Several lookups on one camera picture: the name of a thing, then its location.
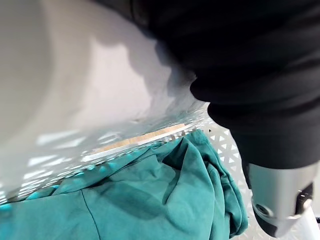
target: teal fabric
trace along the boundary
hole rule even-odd
[[[200,130],[0,207],[0,240],[227,240],[247,226],[241,194]]]

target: silver metal part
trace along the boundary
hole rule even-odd
[[[297,213],[297,197],[317,175],[318,163],[295,169],[272,169],[249,164],[249,180],[253,193],[252,207],[260,226],[273,237],[286,234],[301,213],[309,208],[311,198],[302,203],[302,212]]]

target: white surface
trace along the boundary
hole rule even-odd
[[[299,220],[301,225],[302,235],[304,240],[319,240],[320,229],[315,218],[315,214],[311,207],[309,207],[301,219]]]
[[[314,196],[313,196],[312,208],[315,216],[320,218],[320,169],[318,169],[318,174],[314,181],[313,191],[314,191]]]
[[[0,1],[0,31],[0,192],[202,105],[159,42],[90,0]]]

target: black sleeve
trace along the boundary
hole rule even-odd
[[[320,159],[318,0],[122,2],[195,72],[191,92],[243,160],[287,169]]]

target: teal cloth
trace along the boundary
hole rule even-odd
[[[227,240],[247,226],[241,194],[200,130],[0,207],[0,240]]]

